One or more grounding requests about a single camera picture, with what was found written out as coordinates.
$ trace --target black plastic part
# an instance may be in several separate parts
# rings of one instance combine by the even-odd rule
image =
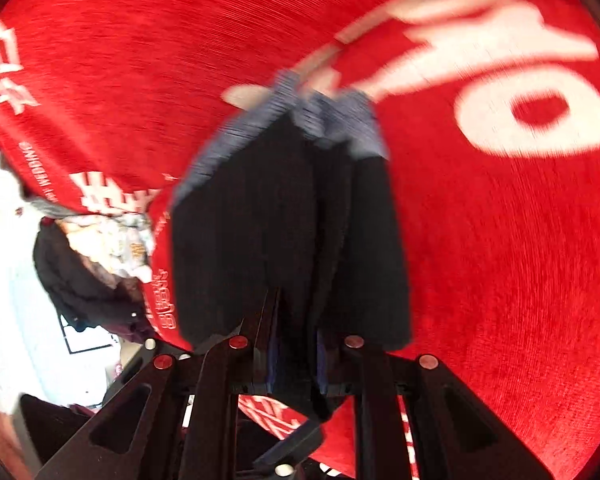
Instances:
[[[411,479],[390,359],[380,347],[347,349],[358,363],[362,392],[356,395],[356,478]]]
[[[176,361],[173,363],[164,370],[148,365],[138,372],[43,466],[36,479],[167,478],[170,461],[175,459],[174,450],[178,447],[188,400],[188,396],[170,389]],[[142,403],[144,408],[136,420]],[[124,422],[111,424],[112,420]],[[109,433],[106,440],[103,440],[103,427]],[[133,437],[128,450],[110,444],[125,440],[130,433]]]
[[[417,397],[406,403],[421,480],[553,478],[442,362],[418,367]]]
[[[314,420],[308,420],[285,440],[281,440],[255,460],[253,468],[263,476],[269,476],[280,464],[296,467],[318,449],[323,441],[320,424]]]
[[[69,408],[20,396],[12,421],[29,471],[36,474],[88,420]]]
[[[145,346],[142,346],[138,352],[136,352],[136,355],[132,357],[131,361],[126,364],[122,373],[115,381],[113,381],[109,388],[107,388],[102,403],[106,404],[109,402],[140,370],[151,363],[154,360],[154,357],[160,354],[169,354],[177,359],[182,354],[190,354],[190,352],[185,352],[184,350],[176,348],[164,341],[160,341],[159,339],[155,340],[155,348],[153,350],[147,350]]]
[[[205,356],[184,443],[180,480],[228,480],[235,459],[237,396],[231,394],[229,371],[234,360],[228,341]]]
[[[192,355],[183,361],[176,358],[182,352],[174,351],[176,355],[160,358],[164,369],[142,356],[144,367],[130,372],[126,385],[85,423],[64,408],[51,409],[23,397],[20,415],[25,428],[46,416],[39,431],[24,432],[24,440],[32,441],[29,449],[43,464],[36,479],[278,480],[274,470],[285,463],[301,480],[301,463],[322,442],[314,420],[272,446],[252,468],[235,471],[238,394],[269,392],[275,375],[286,372],[279,370],[284,359],[276,361],[279,302],[280,296],[271,291],[261,312],[243,321],[240,335],[249,341],[244,348],[232,348],[230,340],[224,340],[204,357]],[[346,348],[342,335],[323,334],[317,340],[316,382],[321,391],[316,394],[334,406],[342,395],[355,397],[359,480],[411,478],[398,395],[408,409],[420,480],[552,478],[442,362],[429,370],[418,362],[390,357],[368,342],[359,349]],[[436,363],[432,358],[428,362]],[[196,399],[183,436],[181,424],[191,394]],[[43,409],[35,410],[36,405]],[[53,410],[68,417],[70,424],[61,425],[64,433],[56,431]],[[55,450],[45,463],[45,454]]]

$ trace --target white lettering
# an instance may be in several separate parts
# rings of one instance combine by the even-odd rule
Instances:
[[[407,36],[429,45],[411,50],[354,85],[376,102],[514,62],[598,58],[593,41],[546,26],[538,8],[526,2],[497,9],[480,20],[410,29]]]
[[[57,202],[58,199],[56,198],[53,188],[51,187],[51,182],[48,179],[45,167],[42,165],[42,162],[40,162],[35,150],[33,149],[33,146],[31,146],[28,142],[20,142],[18,147],[22,150],[22,155],[27,161],[28,166],[31,168],[31,174],[36,179],[36,182],[42,189],[42,193],[46,199],[50,202]]]
[[[174,330],[178,327],[178,323],[173,314],[175,307],[171,303],[168,279],[169,273],[164,269],[158,269],[158,272],[153,275],[152,288],[154,290],[155,314],[162,328]]]
[[[6,60],[2,57],[1,47],[6,54]],[[19,72],[20,70],[23,70],[23,67],[20,64],[14,30],[7,29],[0,22],[0,103],[8,102],[16,115],[24,111],[25,105],[39,105],[26,87],[14,83],[8,77],[1,77],[5,73]]]
[[[238,405],[244,413],[280,440],[300,427],[300,422],[295,418],[289,422],[284,420],[283,413],[288,407],[268,397],[240,396]]]
[[[389,8],[389,15],[407,23],[424,23],[455,18],[485,9],[500,0],[401,0]]]
[[[163,213],[163,215],[160,217],[160,219],[158,220],[157,224],[155,225],[154,238],[158,238],[158,236],[160,236],[160,233],[162,232],[165,225],[167,225],[167,222],[170,219],[171,219],[171,216],[169,215],[169,212],[165,211]]]
[[[521,123],[513,107],[561,96],[568,111],[551,124]],[[472,83],[456,100],[464,136],[484,152],[507,156],[572,155],[600,147],[600,94],[579,74],[545,65],[499,73]]]
[[[82,205],[94,213],[111,215],[125,212],[143,213],[151,200],[160,193],[159,189],[124,193],[113,179],[104,179],[99,171],[88,171],[86,175],[73,173],[69,177],[82,191]]]

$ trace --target red fabric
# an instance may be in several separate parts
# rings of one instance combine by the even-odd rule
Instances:
[[[107,192],[115,184],[127,194],[105,208],[141,210],[142,197],[160,190],[148,210],[157,250],[145,293],[156,329],[186,346],[170,297],[164,213],[173,179],[235,113],[220,94],[233,84],[267,84],[385,1],[12,0],[0,21],[17,36],[22,70],[11,66],[0,78],[30,98],[21,88],[0,102],[0,147],[31,189],[78,210],[97,201],[71,174],[85,173],[88,184],[86,172],[100,172],[92,182],[109,178]],[[458,114],[471,88],[513,81],[512,70],[558,66],[600,93],[600,32],[576,0],[517,1],[538,9],[546,25],[589,38],[597,57],[459,70],[446,82],[384,96],[376,110],[412,287],[414,343],[400,354],[438,355],[563,480],[600,442],[600,147],[493,153],[472,144]],[[405,36],[412,29],[391,21],[349,46],[334,65],[340,86],[422,48]],[[0,32],[4,60],[7,36]],[[551,97],[515,102],[512,115],[553,124],[565,110]],[[278,436],[300,420],[263,399],[241,405]],[[349,474],[351,423],[347,405],[326,425],[317,454]]]

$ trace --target black jacket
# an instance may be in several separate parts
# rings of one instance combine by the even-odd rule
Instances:
[[[125,328],[125,333],[140,334],[142,339],[153,334],[143,304],[131,300],[121,285],[113,290],[91,274],[62,229],[50,219],[40,222],[33,263],[58,314],[77,332],[118,326]]]

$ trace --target dark garment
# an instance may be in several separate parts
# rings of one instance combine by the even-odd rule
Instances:
[[[137,342],[154,336],[142,302],[131,300],[124,286],[109,288],[91,274],[62,229],[49,219],[40,222],[33,263],[56,310],[77,332],[105,326],[125,338],[133,334]]]
[[[274,396],[313,418],[317,330],[386,349],[410,338],[404,255],[366,99],[272,97],[230,123],[176,190],[173,277],[182,335],[194,347],[226,335],[282,290]]]

